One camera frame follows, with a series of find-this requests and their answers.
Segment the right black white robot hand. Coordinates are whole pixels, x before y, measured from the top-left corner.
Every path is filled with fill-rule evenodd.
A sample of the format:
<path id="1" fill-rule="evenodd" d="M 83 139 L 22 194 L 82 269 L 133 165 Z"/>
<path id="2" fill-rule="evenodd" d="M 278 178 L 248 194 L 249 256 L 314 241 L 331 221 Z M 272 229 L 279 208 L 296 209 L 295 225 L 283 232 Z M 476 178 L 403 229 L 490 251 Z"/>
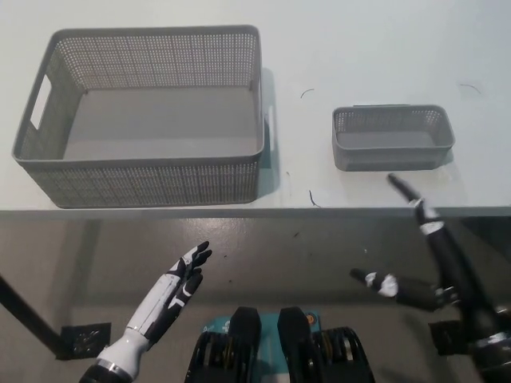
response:
<path id="1" fill-rule="evenodd" d="M 469 343 L 485 347 L 509 340 L 510 326 L 497 312 L 438 211 L 430 207 L 403 178 L 394 173 L 386 178 L 414 210 L 419 230 L 437 265 L 438 283 L 359 268 L 352 269 L 350 276 L 376 294 L 400 305 L 428 312 L 455 305 Z"/>

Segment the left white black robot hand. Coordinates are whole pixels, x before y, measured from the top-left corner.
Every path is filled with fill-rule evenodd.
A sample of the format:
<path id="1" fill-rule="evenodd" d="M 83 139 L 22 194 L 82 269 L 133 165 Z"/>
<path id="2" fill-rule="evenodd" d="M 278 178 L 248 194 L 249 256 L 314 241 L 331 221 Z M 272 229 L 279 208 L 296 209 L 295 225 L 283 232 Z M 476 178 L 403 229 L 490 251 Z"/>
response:
<path id="1" fill-rule="evenodd" d="M 145 295 L 127 328 L 150 345 L 158 343 L 201 284 L 200 267 L 211 254 L 209 242 L 205 241 L 178 258 Z"/>

